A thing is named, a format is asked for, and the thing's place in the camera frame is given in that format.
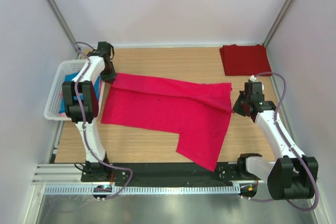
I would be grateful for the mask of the left aluminium frame post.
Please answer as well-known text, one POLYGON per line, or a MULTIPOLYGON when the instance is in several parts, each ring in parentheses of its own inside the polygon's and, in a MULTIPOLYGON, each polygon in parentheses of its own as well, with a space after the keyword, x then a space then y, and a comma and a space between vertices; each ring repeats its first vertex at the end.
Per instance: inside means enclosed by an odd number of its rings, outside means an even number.
POLYGON ((76 42, 75 37, 74 37, 73 33, 71 32, 64 16, 62 15, 56 1, 55 0, 46 0, 46 2, 49 5, 51 11, 53 12, 57 22, 61 26, 63 32, 65 33, 67 39, 71 43, 72 48, 78 54, 80 48, 75 45, 75 42, 76 42))

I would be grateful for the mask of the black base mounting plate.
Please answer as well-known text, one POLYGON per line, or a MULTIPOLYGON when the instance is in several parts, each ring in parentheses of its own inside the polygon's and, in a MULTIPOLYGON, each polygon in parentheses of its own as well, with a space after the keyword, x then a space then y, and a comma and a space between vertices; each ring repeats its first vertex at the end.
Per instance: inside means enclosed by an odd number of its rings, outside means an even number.
POLYGON ((110 183, 131 187, 215 187, 233 183, 257 186, 261 181, 233 162, 219 162, 213 172, 195 163, 116 163, 122 170, 110 169, 98 163, 75 163, 82 182, 110 183))

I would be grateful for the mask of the aluminium front rail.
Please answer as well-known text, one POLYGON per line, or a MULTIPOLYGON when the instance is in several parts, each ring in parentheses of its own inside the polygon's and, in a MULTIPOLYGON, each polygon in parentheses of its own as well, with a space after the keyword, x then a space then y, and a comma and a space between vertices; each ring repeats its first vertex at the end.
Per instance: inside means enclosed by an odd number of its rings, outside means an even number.
POLYGON ((77 184, 82 172, 74 164, 39 164, 32 184, 77 184))

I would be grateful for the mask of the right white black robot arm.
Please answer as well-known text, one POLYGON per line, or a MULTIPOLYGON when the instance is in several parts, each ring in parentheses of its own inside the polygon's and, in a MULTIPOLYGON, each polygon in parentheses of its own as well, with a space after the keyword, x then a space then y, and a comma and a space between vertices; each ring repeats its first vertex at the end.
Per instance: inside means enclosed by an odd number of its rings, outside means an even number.
POLYGON ((278 109, 273 102, 265 100, 263 84, 255 77, 245 82, 233 111, 252 119, 263 132, 276 158, 272 164, 260 154, 241 154, 236 167, 238 177, 248 180, 256 176, 266 182, 273 200, 318 199, 317 160, 308 157, 295 144, 278 115, 278 109))

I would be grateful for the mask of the magenta pink t shirt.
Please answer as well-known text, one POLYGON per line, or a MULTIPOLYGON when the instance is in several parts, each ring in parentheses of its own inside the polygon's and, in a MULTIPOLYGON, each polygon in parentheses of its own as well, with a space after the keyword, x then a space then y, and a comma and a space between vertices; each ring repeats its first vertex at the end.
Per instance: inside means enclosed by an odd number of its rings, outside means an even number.
POLYGON ((231 83, 120 73, 110 86, 101 123, 178 134, 177 153, 212 172, 230 123, 231 91, 231 83))

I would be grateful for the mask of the right aluminium frame post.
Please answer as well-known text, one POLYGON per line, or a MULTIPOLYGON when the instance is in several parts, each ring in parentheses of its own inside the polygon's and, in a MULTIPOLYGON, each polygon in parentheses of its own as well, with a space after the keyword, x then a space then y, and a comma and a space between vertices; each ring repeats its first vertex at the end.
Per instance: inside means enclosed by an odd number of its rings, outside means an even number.
POLYGON ((270 28, 270 31, 268 32, 268 34, 267 34, 267 36, 264 40, 263 46, 265 48, 267 48, 267 46, 271 42, 273 36, 275 35, 275 33, 278 30, 282 21, 284 20, 286 14, 289 12, 289 10, 290 10, 291 6, 293 5, 294 1, 295 0, 285 0, 285 2, 283 3, 276 19, 274 20, 274 22, 273 22, 273 24, 270 28))

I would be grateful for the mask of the folded dark red t shirt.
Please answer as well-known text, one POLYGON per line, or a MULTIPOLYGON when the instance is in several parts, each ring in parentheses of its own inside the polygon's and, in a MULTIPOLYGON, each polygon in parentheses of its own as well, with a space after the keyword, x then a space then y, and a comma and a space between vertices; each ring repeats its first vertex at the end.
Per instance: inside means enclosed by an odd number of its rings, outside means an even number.
POLYGON ((251 76, 271 71, 263 45, 224 45, 219 53, 226 76, 251 76))

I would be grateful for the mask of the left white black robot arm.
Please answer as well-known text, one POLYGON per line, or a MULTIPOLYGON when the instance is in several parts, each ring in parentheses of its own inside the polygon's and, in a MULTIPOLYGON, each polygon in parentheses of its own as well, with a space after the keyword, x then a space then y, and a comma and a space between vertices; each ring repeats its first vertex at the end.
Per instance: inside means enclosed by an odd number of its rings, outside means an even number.
POLYGON ((101 102, 94 88, 97 80, 100 84, 111 84, 117 77, 112 63, 114 47, 100 41, 88 54, 80 49, 77 52, 86 58, 86 62, 72 80, 62 84, 65 114, 76 125, 85 147, 86 161, 81 168, 83 181, 106 182, 111 178, 112 169, 98 133, 101 102))

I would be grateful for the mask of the white perforated plastic basket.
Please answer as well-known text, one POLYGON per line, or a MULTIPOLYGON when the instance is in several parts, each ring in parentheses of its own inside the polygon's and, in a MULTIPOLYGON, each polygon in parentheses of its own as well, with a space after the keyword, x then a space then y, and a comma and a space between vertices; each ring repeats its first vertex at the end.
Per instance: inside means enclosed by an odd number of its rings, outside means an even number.
MULTIPOLYGON (((65 75, 78 72, 78 75, 72 79, 72 82, 79 80, 78 92, 85 110, 87 123, 95 121, 99 115, 99 105, 93 86, 104 68, 104 60, 98 56, 94 56, 91 60, 67 60, 62 62, 57 69, 50 88, 44 117, 55 121, 76 121, 73 116, 60 116, 59 109, 61 104, 60 93, 65 75)), ((103 96, 103 88, 104 83, 101 82, 101 97, 103 96)), ((62 92, 62 94, 65 100, 65 111, 73 112, 75 116, 79 116, 79 121, 82 121, 81 109, 78 108, 79 100, 75 98, 74 85, 72 83, 66 84, 66 92, 62 92)))

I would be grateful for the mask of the aluminium frame post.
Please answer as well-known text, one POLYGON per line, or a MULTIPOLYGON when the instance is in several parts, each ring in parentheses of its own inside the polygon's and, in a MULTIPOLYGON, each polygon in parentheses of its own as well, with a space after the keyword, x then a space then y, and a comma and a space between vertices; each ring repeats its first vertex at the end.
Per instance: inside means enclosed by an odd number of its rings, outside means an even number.
POLYGON ((290 10, 291 6, 293 5, 294 1, 295 0, 285 0, 285 2, 283 3, 276 19, 274 20, 274 22, 273 22, 273 24, 270 28, 270 31, 268 32, 268 34, 267 34, 267 36, 264 40, 263 46, 265 48, 267 48, 267 46, 271 42, 273 36, 275 35, 275 33, 278 30, 282 21, 284 20, 286 14, 289 12, 289 10, 290 10))
POLYGON ((71 43, 72 48, 78 54, 80 48, 75 45, 75 42, 76 42, 75 37, 74 37, 73 33, 71 32, 64 16, 62 15, 56 1, 55 0, 46 0, 46 2, 49 5, 51 11, 53 12, 57 22, 61 26, 63 32, 65 33, 67 39, 71 43))

